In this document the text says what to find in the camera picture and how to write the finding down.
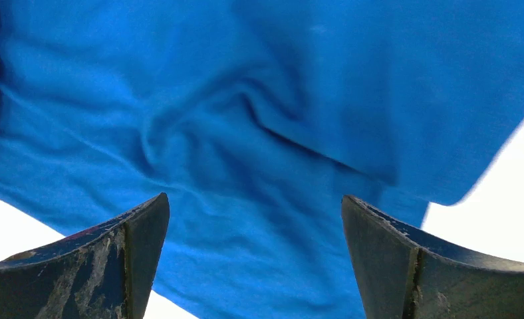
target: blue cloth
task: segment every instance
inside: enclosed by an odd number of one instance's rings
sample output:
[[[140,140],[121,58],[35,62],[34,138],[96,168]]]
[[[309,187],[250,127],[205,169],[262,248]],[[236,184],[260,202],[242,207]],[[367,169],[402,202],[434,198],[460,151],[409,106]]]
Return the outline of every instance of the blue cloth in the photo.
[[[0,199],[65,235],[168,193],[154,289],[364,318],[350,193],[419,225],[524,118],[524,1],[0,1]]]

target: white surface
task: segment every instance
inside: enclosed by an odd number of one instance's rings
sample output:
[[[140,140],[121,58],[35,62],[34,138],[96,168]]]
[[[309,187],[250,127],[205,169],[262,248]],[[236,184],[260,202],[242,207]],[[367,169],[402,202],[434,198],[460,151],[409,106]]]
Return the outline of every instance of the white surface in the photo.
[[[430,206],[424,229],[483,253],[524,261],[524,126],[465,201]],[[0,201],[0,260],[62,237]],[[195,317],[153,292],[145,318]]]

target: worn black surface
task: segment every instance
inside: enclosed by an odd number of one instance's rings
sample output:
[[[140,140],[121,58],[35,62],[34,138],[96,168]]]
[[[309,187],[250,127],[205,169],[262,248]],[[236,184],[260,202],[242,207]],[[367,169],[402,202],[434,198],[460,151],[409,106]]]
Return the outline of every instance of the worn black surface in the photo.
[[[0,318],[142,318],[168,227],[161,194],[0,263]]]
[[[449,243],[352,196],[342,219],[368,319],[524,319],[524,263]]]

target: folded fabric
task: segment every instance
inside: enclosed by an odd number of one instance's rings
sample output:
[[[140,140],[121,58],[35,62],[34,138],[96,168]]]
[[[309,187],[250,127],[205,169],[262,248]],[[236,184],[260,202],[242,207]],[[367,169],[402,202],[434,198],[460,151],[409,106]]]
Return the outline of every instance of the folded fabric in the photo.
[[[524,1],[0,1],[0,199],[69,235],[165,191],[200,318],[364,318],[342,195],[419,225],[523,118]]]

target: blue shirt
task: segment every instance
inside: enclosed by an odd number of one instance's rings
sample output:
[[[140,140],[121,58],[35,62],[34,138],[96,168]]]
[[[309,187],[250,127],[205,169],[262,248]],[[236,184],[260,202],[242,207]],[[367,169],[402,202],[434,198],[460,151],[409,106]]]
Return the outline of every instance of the blue shirt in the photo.
[[[0,1],[0,199],[69,235],[167,192],[201,318],[364,318],[342,195],[419,225],[523,118],[524,1]]]

